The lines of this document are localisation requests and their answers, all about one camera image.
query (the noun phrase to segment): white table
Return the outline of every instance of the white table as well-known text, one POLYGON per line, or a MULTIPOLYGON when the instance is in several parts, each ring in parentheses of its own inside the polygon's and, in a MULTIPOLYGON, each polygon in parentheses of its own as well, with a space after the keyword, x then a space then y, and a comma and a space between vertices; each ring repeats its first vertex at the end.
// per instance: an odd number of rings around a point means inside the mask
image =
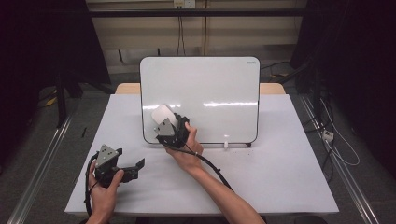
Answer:
MULTIPOLYGON (((173 158, 143 139, 140 96, 112 95, 66 213, 85 215, 89 158, 102 144, 123 148, 119 167, 146 158, 139 178, 120 184, 115 213, 128 216, 215 216, 220 210, 173 158)), ((337 205, 288 95, 262 95, 259 135, 251 148, 207 148, 234 191, 262 215, 336 213, 337 205)), ((216 175, 209 167, 211 174, 216 175)))

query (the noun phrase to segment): white cable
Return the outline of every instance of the white cable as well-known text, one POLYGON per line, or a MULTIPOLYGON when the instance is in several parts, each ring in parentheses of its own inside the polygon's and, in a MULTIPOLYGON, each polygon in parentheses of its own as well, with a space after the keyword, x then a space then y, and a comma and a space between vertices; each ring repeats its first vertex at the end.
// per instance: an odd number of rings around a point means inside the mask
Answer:
POLYGON ((331 151, 334 153, 334 155, 335 155, 336 157, 338 157, 343 163, 348 164, 348 165, 351 165, 351 166, 359 165, 359 163, 361 163, 361 159, 359 158, 358 153, 356 153, 355 149, 353 149, 353 147, 348 143, 348 141, 343 137, 343 135, 341 135, 341 134, 338 132, 337 128, 335 128, 335 125, 334 125, 334 123, 332 122, 332 118, 331 118, 331 116, 330 116, 330 113, 329 113, 329 111, 327 110, 326 104, 323 102, 323 99, 320 99, 320 101, 323 103, 323 106, 324 106, 324 109, 326 110, 327 116, 329 116, 329 121, 332 123, 332 126, 334 127, 335 131, 336 131, 336 132, 341 136, 341 138, 349 145, 350 149, 352 149, 353 153, 355 153, 356 158, 358 159, 358 161, 357 161, 356 163, 351 163, 351 162, 345 161, 345 160, 341 157, 341 155, 338 154, 338 152, 336 152, 334 149, 332 149, 332 147, 330 146, 329 142, 328 142, 327 140, 325 140, 326 143, 328 144, 330 150, 331 150, 331 151))

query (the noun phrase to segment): small whiteboard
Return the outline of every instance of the small whiteboard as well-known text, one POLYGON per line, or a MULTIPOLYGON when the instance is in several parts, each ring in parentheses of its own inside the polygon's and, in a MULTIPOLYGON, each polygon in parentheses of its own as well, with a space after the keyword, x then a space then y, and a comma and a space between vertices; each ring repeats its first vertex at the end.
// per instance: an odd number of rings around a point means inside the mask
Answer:
POLYGON ((255 57, 147 57, 140 63, 143 137, 158 143, 159 105, 190 119, 201 143, 257 138, 260 61, 255 57))

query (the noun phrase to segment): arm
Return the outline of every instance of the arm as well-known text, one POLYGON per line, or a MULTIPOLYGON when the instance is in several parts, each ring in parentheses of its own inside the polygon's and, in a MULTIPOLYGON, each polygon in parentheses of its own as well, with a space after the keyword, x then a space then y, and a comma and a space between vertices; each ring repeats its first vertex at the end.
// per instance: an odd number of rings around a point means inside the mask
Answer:
MULTIPOLYGON (((187 122, 186 128, 190 132, 187 146, 201 155, 204 149, 195 140, 197 130, 187 122)), ((250 204, 208 173, 198 158, 169 148, 166 152, 204 188, 230 223, 265 223, 250 204)))
POLYGON ((93 176, 95 169, 95 161, 90 166, 89 186, 93 189, 92 196, 92 215, 88 219, 88 224, 106 224, 113 216, 114 208, 117 200, 117 187, 119 186, 124 171, 118 170, 111 181, 108 189, 103 188, 100 184, 96 184, 96 179, 93 176))

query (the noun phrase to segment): hand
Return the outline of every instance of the hand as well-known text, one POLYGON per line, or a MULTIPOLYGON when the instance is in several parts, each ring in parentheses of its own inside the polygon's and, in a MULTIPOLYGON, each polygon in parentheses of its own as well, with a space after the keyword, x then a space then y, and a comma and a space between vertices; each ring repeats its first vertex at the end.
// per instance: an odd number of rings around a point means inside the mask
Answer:
MULTIPOLYGON (((204 148, 202 145, 195 140, 195 136, 197 134, 197 129, 193 128, 190 126, 188 122, 185 123, 186 129, 189 131, 189 137, 187 139, 186 145, 189 146, 187 148, 186 146, 183 147, 184 150, 190 151, 190 149, 195 153, 197 152, 198 154, 202 155, 204 148)), ((189 173, 193 173, 194 171, 198 170, 203 170, 204 168, 202 167, 201 160, 198 159, 195 156, 192 156, 191 154, 179 152, 179 151, 174 151, 170 148, 165 148, 166 152, 171 155, 176 161, 178 166, 189 173)))
POLYGON ((89 187, 92 197, 92 215, 87 223, 107 223, 113 216, 117 200, 117 187, 119 186, 124 175, 123 170, 118 170, 111 181, 110 186, 106 189, 93 176, 96 162, 93 161, 90 166, 89 187))

